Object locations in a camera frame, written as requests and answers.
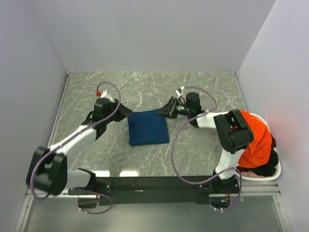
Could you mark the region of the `blue t shirt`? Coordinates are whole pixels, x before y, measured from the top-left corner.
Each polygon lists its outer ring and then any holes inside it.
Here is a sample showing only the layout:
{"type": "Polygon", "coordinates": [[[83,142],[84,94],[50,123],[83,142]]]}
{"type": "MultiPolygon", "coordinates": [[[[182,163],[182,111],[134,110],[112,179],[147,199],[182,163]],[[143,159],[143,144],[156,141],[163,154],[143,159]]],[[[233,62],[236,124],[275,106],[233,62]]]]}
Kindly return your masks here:
{"type": "Polygon", "coordinates": [[[159,110],[133,112],[127,117],[130,146],[169,143],[166,119],[158,114],[159,110]]]}

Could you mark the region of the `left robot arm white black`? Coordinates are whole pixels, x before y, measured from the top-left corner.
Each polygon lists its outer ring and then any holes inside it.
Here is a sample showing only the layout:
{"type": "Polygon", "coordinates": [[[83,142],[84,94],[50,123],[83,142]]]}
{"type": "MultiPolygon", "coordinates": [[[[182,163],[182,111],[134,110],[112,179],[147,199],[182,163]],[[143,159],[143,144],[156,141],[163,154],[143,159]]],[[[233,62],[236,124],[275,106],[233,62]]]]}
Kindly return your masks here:
{"type": "Polygon", "coordinates": [[[69,171],[69,162],[75,161],[85,146],[96,141],[109,123],[119,122],[132,112],[118,99],[97,99],[93,111],[75,132],[50,147],[40,146],[34,151],[26,184],[32,191],[39,189],[54,196],[73,188],[80,188],[85,194],[93,193],[97,189],[95,173],[82,168],[69,171]]]}

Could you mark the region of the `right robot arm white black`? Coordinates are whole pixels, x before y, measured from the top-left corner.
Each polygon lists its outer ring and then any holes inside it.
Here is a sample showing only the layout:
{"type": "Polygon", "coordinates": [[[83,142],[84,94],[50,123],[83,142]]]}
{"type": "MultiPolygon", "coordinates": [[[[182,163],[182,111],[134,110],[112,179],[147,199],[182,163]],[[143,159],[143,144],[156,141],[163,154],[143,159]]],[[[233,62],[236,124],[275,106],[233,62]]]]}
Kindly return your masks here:
{"type": "Polygon", "coordinates": [[[159,109],[158,114],[165,118],[186,116],[188,121],[185,124],[189,123],[195,128],[215,129],[222,153],[212,177],[204,181],[192,182],[180,176],[176,170],[173,159],[175,142],[173,142],[171,163],[174,172],[187,184],[200,186],[211,182],[213,190],[222,193],[232,185],[240,157],[254,141],[253,131],[238,109],[225,113],[211,113],[209,110],[202,110],[198,93],[187,93],[184,102],[180,101],[181,98],[181,96],[171,97],[168,103],[159,109]]]}

